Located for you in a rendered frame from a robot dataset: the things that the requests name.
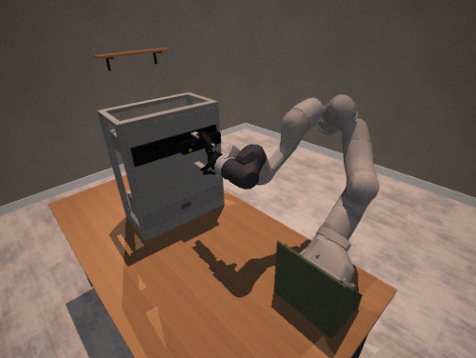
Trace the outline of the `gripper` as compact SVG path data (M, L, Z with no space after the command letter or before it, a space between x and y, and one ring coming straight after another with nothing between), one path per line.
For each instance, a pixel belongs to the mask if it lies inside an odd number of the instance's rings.
M223 153L220 153L220 152L217 152L215 150L215 147L217 147L217 145L215 143L213 143L213 141L209 138L209 136L206 134L205 131L202 131L202 132L192 132L190 135L200 139L200 141L202 142L204 148L206 149L206 153L208 155L208 163L206 165L200 163L200 162L196 162L194 163L194 165L196 167L198 167L199 169L201 169L201 171L203 171L203 174L206 175L206 174L217 174L216 171L214 170L214 165L216 163L216 160L223 155ZM211 156L213 155L213 157L211 158ZM211 160L211 162L210 162ZM212 168L212 170L208 170L209 168Z

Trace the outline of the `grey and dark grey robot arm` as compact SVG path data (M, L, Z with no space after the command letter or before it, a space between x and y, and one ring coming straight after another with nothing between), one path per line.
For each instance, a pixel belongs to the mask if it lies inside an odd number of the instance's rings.
M339 129L343 134L347 185L317 230L316 240L313 238L301 255L352 289L354 267L347 253L348 240L369 205L366 202L376 197L380 187L367 123L357 116L355 103L347 95L335 96L324 107L318 99L308 98L283 118L279 148L269 159L259 145L250 144L241 150L229 145L214 165L218 178L222 176L241 189L252 189L271 181L312 127L327 135Z

